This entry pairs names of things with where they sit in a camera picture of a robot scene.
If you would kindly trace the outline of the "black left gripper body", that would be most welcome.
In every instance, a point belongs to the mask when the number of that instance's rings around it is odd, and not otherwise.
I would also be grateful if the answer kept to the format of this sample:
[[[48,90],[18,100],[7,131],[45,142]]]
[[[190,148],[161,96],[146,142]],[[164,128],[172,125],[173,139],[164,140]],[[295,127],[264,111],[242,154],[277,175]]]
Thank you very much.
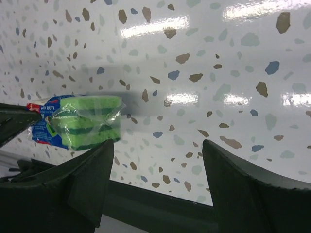
[[[56,184],[56,178],[49,172],[55,165],[31,159],[20,159],[17,167],[9,167],[8,175],[0,177],[0,184]]]

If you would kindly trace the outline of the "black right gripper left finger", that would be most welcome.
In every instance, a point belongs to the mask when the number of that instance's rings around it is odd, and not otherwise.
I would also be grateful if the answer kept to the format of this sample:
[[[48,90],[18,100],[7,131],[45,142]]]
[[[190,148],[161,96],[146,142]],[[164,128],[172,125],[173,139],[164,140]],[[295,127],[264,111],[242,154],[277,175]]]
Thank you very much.
[[[100,226],[114,160],[112,140],[44,171],[0,181],[3,233],[92,233]]]

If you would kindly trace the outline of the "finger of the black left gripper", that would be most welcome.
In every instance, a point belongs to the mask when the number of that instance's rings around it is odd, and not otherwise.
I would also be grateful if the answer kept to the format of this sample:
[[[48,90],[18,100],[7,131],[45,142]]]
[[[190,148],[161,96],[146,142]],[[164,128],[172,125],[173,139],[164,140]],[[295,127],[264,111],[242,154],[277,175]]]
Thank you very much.
[[[25,106],[0,104],[0,146],[3,147],[28,127],[40,121],[40,114]]]

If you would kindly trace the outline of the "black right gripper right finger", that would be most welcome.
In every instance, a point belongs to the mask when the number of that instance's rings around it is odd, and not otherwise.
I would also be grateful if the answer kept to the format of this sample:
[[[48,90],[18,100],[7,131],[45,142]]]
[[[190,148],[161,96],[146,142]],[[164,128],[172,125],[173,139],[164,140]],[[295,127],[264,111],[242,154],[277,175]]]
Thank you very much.
[[[221,233],[309,233],[311,185],[242,159],[211,140],[203,160]]]

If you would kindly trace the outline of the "green sponge pack red logo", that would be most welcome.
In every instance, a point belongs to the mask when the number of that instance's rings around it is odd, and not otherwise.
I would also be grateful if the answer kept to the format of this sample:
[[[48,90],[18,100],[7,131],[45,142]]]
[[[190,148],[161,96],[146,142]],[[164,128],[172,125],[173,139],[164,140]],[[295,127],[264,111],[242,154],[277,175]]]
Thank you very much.
[[[42,119],[31,127],[37,143],[80,151],[121,139],[122,98],[112,95],[61,95],[27,104]]]

